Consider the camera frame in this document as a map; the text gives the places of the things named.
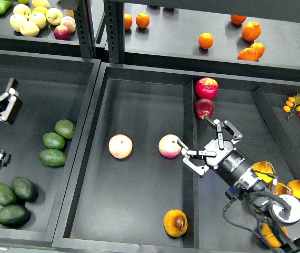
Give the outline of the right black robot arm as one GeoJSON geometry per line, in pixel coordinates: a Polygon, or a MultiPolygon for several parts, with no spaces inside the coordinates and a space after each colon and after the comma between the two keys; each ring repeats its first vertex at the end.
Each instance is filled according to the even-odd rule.
{"type": "Polygon", "coordinates": [[[229,185],[225,194],[230,202],[245,199],[258,226],[268,225],[281,244],[280,252],[300,252],[300,238],[292,240],[282,229],[300,220],[300,198],[288,194],[276,195],[277,175],[267,174],[272,179],[271,183],[258,176],[260,172],[254,169],[253,163],[235,148],[243,135],[228,120],[221,122],[208,117],[203,120],[216,131],[216,138],[203,150],[191,150],[178,140],[183,163],[200,177],[208,169],[215,171],[229,185]]]}

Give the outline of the yellow pear under arm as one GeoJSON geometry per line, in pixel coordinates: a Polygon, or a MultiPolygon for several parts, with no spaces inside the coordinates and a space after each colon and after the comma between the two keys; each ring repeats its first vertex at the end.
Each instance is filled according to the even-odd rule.
{"type": "Polygon", "coordinates": [[[266,239],[266,241],[273,247],[273,248],[279,248],[281,247],[281,243],[279,240],[275,237],[272,230],[268,226],[268,224],[263,224],[261,228],[261,233],[263,237],[266,239]]]}

